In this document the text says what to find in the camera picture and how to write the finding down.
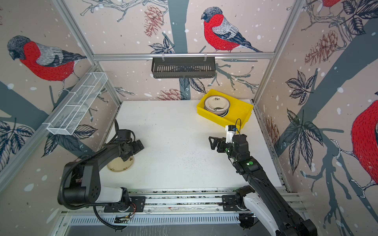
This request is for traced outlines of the cream yellow plate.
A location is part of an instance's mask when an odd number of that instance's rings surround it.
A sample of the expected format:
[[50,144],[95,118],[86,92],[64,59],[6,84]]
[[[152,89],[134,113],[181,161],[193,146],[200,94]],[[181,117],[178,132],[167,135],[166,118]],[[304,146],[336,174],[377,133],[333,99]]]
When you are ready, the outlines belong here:
[[108,170],[114,173],[119,173],[130,169],[134,164],[134,157],[131,156],[128,160],[124,161],[121,157],[117,157],[107,164]]

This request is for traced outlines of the cream small floral plate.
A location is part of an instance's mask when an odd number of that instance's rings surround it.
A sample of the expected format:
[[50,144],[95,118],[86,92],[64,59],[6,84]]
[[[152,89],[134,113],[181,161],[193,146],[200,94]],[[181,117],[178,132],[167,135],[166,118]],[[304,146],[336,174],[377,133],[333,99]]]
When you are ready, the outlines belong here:
[[204,107],[214,113],[222,113],[230,108],[230,102],[223,96],[213,95],[204,102]]

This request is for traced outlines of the white plate red characters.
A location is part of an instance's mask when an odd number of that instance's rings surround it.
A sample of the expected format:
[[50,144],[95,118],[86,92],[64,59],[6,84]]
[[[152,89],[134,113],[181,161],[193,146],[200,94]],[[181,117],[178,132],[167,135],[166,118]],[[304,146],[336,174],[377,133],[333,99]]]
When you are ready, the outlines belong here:
[[212,114],[215,114],[215,115],[217,115],[217,116],[219,116],[219,117],[225,117],[225,116],[227,116],[228,115],[228,113],[229,113],[229,110],[225,110],[225,111],[223,111],[223,112],[215,112],[215,111],[210,111],[210,110],[207,110],[208,112],[210,112],[210,113],[212,113]]

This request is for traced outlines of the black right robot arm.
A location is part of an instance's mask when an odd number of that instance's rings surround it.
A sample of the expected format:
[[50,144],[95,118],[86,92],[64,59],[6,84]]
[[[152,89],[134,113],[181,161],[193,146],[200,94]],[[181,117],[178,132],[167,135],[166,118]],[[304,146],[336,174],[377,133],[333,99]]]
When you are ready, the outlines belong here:
[[248,183],[235,194],[237,206],[250,210],[272,236],[316,236],[317,227],[310,219],[303,219],[277,191],[260,163],[251,156],[247,136],[227,138],[209,137],[212,150],[225,153]]

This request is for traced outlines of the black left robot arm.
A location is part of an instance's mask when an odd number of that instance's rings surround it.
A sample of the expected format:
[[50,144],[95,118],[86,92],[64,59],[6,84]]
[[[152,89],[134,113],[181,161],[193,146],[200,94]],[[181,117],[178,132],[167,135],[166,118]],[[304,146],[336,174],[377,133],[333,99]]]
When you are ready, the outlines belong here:
[[129,208],[132,204],[126,188],[108,187],[100,182],[99,172],[116,158],[128,161],[144,149],[135,133],[120,129],[114,122],[115,135],[104,148],[78,162],[65,165],[58,191],[58,203],[67,209],[77,210],[90,206],[120,204]]

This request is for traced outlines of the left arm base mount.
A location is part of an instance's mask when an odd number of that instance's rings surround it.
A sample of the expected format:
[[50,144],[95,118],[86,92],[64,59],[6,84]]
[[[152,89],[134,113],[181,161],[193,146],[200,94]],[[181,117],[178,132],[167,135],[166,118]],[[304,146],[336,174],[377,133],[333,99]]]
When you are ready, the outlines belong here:
[[109,203],[104,207],[105,213],[135,213],[143,212],[146,202],[145,196],[131,197],[126,188],[122,187],[121,200]]

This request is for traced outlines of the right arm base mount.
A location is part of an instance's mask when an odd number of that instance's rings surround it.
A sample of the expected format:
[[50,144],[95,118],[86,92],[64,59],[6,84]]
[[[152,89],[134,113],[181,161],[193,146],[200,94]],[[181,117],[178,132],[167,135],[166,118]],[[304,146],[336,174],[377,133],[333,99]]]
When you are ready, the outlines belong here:
[[222,195],[220,205],[224,211],[247,211],[249,209],[245,206],[244,198],[249,193],[255,193],[249,185],[238,188],[234,195]]

